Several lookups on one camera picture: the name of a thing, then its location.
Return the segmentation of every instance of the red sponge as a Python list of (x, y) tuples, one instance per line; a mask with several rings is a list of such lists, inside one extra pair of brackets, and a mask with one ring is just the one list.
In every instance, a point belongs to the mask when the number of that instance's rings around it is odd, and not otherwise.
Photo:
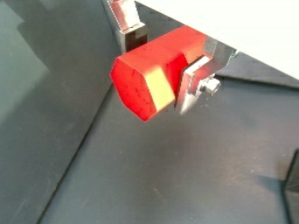
[(202, 56), (205, 40), (205, 34), (183, 26), (117, 58), (117, 91), (145, 121), (175, 100), (182, 70)]

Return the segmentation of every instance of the gray surface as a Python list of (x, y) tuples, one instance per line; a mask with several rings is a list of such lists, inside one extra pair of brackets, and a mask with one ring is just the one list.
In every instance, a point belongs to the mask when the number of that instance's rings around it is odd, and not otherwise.
[(218, 74), (246, 81), (268, 82), (293, 88), (299, 88), (299, 80), (282, 73), (257, 59), (241, 53)]
[(0, 1), (0, 223), (37, 223), (110, 87), (99, 0)]
[(115, 91), (42, 224), (285, 224), (299, 91), (225, 80), (187, 116), (142, 122)]

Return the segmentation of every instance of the screw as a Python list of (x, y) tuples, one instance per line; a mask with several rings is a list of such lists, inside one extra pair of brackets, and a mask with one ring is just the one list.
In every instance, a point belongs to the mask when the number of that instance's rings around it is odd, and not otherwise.
[(214, 95), (221, 88), (221, 81), (217, 79), (207, 79), (203, 81), (201, 91)]

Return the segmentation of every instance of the black object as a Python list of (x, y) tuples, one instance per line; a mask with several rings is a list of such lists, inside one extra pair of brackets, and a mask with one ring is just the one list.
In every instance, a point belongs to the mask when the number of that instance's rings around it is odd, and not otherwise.
[(294, 161), (285, 182), (285, 197), (293, 224), (299, 224), (299, 150), (294, 154)]

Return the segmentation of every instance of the metal clamp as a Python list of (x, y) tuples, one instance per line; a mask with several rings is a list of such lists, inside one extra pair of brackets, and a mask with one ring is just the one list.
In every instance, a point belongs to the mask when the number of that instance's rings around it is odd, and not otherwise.
[(147, 43), (146, 24), (141, 22), (134, 0), (102, 0), (122, 53)]
[(230, 63), (238, 54), (237, 49), (207, 37), (203, 56), (186, 68), (182, 74), (182, 85), (175, 107), (181, 114), (193, 108), (203, 92), (214, 95), (221, 87), (221, 81), (214, 74)]

